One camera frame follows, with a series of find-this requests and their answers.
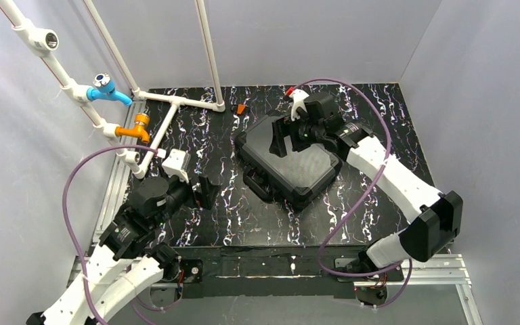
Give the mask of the black poker set case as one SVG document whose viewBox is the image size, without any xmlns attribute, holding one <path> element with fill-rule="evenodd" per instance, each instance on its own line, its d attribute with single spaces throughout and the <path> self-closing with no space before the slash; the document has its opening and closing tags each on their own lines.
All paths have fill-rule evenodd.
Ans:
<svg viewBox="0 0 520 325">
<path fill-rule="evenodd" d="M 285 200 L 301 211 L 335 181 L 343 162 L 318 144 L 294 152 L 288 137 L 285 157 L 270 153 L 272 123 L 283 116 L 268 112 L 235 136 L 234 147 L 244 164 L 244 183 L 260 199 Z"/>
</svg>

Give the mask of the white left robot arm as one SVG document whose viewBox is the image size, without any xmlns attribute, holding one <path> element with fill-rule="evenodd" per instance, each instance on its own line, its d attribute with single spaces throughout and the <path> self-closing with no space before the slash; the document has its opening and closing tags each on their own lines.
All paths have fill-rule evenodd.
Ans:
<svg viewBox="0 0 520 325">
<path fill-rule="evenodd" d="M 107 322 L 141 291 L 181 272 L 181 255 L 156 239 L 156 231 L 181 207 L 210 210 L 220 186 L 204 175 L 198 187 L 178 176 L 147 177 L 127 197 L 100 237 L 83 270 L 48 309 L 31 314 L 27 324 Z"/>
</svg>

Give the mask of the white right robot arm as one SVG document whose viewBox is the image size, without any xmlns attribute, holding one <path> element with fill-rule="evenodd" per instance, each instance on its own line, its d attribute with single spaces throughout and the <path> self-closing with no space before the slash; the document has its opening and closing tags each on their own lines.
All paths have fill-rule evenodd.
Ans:
<svg viewBox="0 0 520 325">
<path fill-rule="evenodd" d="M 336 154 L 341 160 L 375 179 L 376 185 L 403 212 L 407 228 L 376 240 L 359 252 L 356 260 L 333 269 L 334 275 L 371 276 L 405 259 L 428 261 L 460 232 L 462 198 L 451 191 L 444 194 L 407 169 L 371 130 L 346 121 L 334 98 L 327 93 L 309 95 L 289 89 L 290 114 L 272 123 L 271 154 L 287 156 L 284 146 L 290 138 L 292 150 L 301 152 L 314 144 Z"/>
</svg>

